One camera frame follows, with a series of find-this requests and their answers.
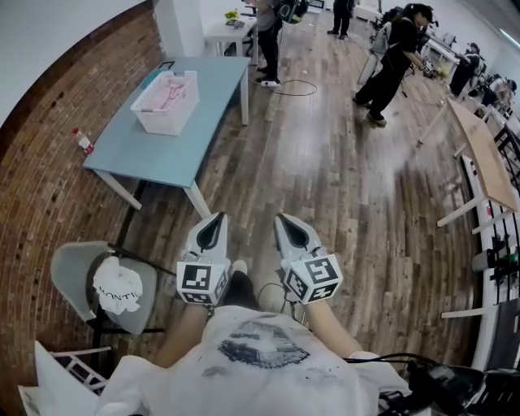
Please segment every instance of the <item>white sneaker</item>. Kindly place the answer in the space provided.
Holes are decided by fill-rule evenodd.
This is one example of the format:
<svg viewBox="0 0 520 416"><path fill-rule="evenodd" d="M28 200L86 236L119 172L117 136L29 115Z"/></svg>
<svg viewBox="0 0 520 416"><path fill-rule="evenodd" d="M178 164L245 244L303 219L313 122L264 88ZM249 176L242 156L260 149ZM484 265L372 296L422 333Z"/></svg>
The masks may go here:
<svg viewBox="0 0 520 416"><path fill-rule="evenodd" d="M231 266L230 275L233 276L233 273L235 273L235 271L241 271L242 273L247 275L247 264L245 264L244 260L236 260L235 262L233 262Z"/></svg>

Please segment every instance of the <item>red brick wall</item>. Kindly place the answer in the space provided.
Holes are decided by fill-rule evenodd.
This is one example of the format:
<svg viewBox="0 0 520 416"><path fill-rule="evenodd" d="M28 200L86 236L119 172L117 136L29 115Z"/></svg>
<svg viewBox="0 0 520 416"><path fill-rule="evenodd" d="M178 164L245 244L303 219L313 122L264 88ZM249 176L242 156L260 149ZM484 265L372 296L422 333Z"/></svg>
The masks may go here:
<svg viewBox="0 0 520 416"><path fill-rule="evenodd" d="M90 331L50 281L67 241L114 241L127 205L81 165L71 135L96 141L161 59L152 3L124 12L64 54L0 128L0 407L35 385L33 342L88 348Z"/></svg>

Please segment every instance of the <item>red bottle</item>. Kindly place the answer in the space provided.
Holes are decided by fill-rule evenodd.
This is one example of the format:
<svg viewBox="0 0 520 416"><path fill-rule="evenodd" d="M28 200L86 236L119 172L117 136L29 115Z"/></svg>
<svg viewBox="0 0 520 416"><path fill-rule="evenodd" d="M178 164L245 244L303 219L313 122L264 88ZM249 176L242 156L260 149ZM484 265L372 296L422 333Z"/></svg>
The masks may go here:
<svg viewBox="0 0 520 416"><path fill-rule="evenodd" d="M78 142L78 145L80 145L81 149L83 149L86 154L91 154L94 151L94 145L79 128L72 130L72 134Z"/></svg>

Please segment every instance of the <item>person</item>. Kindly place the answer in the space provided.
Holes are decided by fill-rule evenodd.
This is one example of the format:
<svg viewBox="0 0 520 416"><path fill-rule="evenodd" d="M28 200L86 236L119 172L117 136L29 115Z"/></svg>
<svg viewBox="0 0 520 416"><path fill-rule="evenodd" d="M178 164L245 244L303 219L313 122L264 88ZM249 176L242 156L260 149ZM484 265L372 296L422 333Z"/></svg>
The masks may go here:
<svg viewBox="0 0 520 416"><path fill-rule="evenodd" d="M329 30L329 35L340 35L338 39L344 40L352 19L352 11L354 9L355 0L335 0L334 1L334 28Z"/></svg>
<svg viewBox="0 0 520 416"><path fill-rule="evenodd" d="M511 106L513 94L517 90L517 83L508 78L497 78L487 87L482 99L482 105L495 106L498 102L502 106Z"/></svg>
<svg viewBox="0 0 520 416"><path fill-rule="evenodd" d="M258 69L264 75L259 77L257 82L269 81L279 84L278 33L284 25L277 12L280 0L245 0L245 2L257 8L258 44L266 59L266 66Z"/></svg>
<svg viewBox="0 0 520 416"><path fill-rule="evenodd" d="M378 356L363 351L326 301L305 305L311 332L287 315L259 310L244 262L233 263L231 273L224 306L208 320L205 306L187 305L154 365L129 370L129 357L122 359L97 416L135 414L141 406L151 416L375 416L380 393L411 393L388 363L344 361Z"/></svg>
<svg viewBox="0 0 520 416"><path fill-rule="evenodd" d="M480 65L479 46L476 43L472 43L470 50L466 51L464 55L458 55L458 58L460 58L460 62L449 85L449 89L456 97L461 95L462 90L468 81L473 78L475 71Z"/></svg>
<svg viewBox="0 0 520 416"><path fill-rule="evenodd" d="M378 126L386 126L387 121L381 115L381 111L396 95L410 64L421 69L426 67L423 58L417 53L418 29L432 21L431 7L422 3L406 6L401 17L392 23L392 33L388 42L390 47L381 60L383 69L372 76L355 94L353 100L359 105L365 106L372 102L368 118Z"/></svg>

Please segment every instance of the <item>blue table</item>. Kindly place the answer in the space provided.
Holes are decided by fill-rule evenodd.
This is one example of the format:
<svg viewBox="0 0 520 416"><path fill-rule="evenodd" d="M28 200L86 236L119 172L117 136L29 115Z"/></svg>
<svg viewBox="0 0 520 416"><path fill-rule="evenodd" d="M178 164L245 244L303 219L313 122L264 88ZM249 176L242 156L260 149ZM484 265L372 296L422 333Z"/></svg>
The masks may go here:
<svg viewBox="0 0 520 416"><path fill-rule="evenodd" d="M195 176L215 130L240 83L242 123L249 122L249 58L178 58L174 72L197 71L200 102L179 136L147 133L130 106L141 86L115 113L83 167L95 171L137 210L140 202L112 174L184 189L202 218L210 215Z"/></svg>

